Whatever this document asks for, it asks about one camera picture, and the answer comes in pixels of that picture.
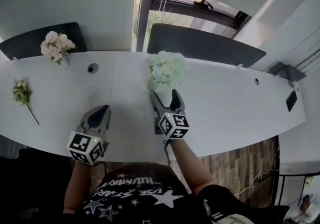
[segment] forearm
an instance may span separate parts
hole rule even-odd
[[[200,189],[214,183],[209,170],[202,164],[184,139],[172,140],[171,148],[183,177],[194,194],[198,194]]]
[[[76,162],[64,196],[63,213],[75,213],[88,198],[91,186],[91,167]]]

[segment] flower stem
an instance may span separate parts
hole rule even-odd
[[[32,110],[31,110],[31,108],[30,108],[30,106],[29,106],[29,103],[27,103],[27,104],[26,104],[26,106],[27,106],[27,107],[28,107],[28,109],[30,110],[30,113],[32,114],[32,116],[33,116],[34,120],[37,122],[37,124],[38,124],[38,125],[40,125],[40,124],[39,124],[39,122],[38,122],[38,120],[36,119],[36,117],[35,117],[34,113],[32,113]]]

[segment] black t-shirt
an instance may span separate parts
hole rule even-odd
[[[133,164],[107,174],[75,214],[65,219],[82,223],[220,223],[255,224],[260,209],[237,200],[221,186],[210,185],[195,198],[171,168]]]

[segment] window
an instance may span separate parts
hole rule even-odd
[[[154,23],[182,26],[233,38],[250,18],[217,0],[135,0],[132,51],[146,52]]]

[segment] wooden floor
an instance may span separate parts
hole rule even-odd
[[[249,187],[260,171],[267,172],[269,169],[275,168],[276,153],[275,139],[270,138],[250,146],[200,159],[210,170],[217,185],[227,187],[233,194],[236,194]],[[106,172],[109,173],[128,164],[130,163],[107,162]],[[171,161],[171,167],[190,192],[175,160]],[[104,175],[105,167],[102,164],[93,168],[91,174],[92,191],[98,186]],[[241,201],[250,198],[252,207],[270,206],[273,183],[272,176],[261,182],[255,181],[251,188],[236,197]]]

